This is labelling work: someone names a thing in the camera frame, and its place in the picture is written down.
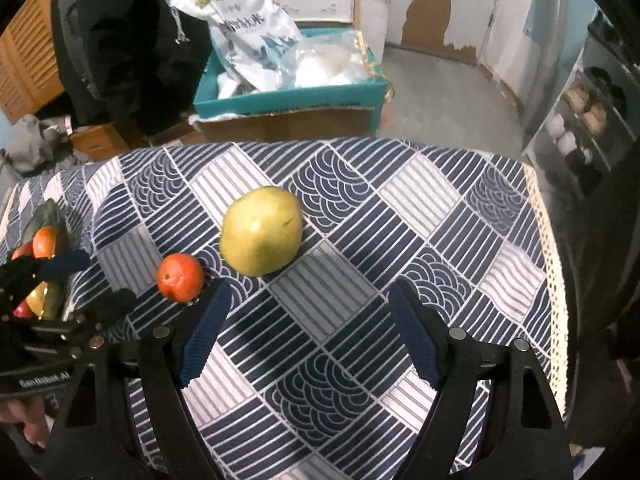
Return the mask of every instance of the plastic bag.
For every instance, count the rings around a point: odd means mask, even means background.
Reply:
[[[303,38],[280,61],[278,88],[348,85],[371,79],[367,48],[357,30]]]
[[[225,70],[234,80],[247,81],[263,92],[276,89],[282,54],[302,38],[291,17],[273,0],[166,1],[172,9],[207,20]]]

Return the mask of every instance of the bolt head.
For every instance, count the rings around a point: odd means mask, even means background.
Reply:
[[[158,339],[162,339],[167,337],[171,333],[171,327],[167,325],[160,325],[154,328],[154,337]]]
[[[449,335],[458,341],[462,341],[466,337],[466,332],[461,328],[455,327],[449,330]]]
[[[105,339],[101,335],[94,336],[89,340],[89,346],[94,350],[100,348],[104,343]]]
[[[529,343],[524,341],[524,339],[518,338],[514,340],[513,345],[521,352],[526,352],[527,350],[529,350]]]

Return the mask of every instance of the coat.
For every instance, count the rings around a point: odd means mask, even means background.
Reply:
[[[146,134],[175,124],[190,108],[211,53],[207,23],[179,15],[185,41],[163,0],[77,0],[79,34],[98,98],[66,51],[59,0],[51,22],[60,81],[79,124],[138,122]]]

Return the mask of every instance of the green pear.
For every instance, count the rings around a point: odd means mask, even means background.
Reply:
[[[279,187],[260,187],[229,207],[222,221],[220,253],[240,274],[269,274],[296,257],[302,227],[295,195]]]

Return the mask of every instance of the table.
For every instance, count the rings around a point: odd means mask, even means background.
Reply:
[[[305,213],[289,267],[248,278],[220,257],[231,202],[282,186]],[[109,286],[140,305],[112,341],[182,308],[163,298],[163,256],[187,252],[232,283],[234,304],[202,376],[183,390],[233,479],[390,479],[434,398],[399,339],[386,291],[402,275],[423,303],[476,339],[531,342],[558,405],[566,393],[566,306],[533,170],[490,153],[400,140],[338,139],[149,148],[21,183],[0,224],[0,256],[36,206],[57,200],[91,267],[65,312]],[[139,381],[130,384],[144,453],[162,457]],[[454,470],[473,455],[488,389],[479,384]]]

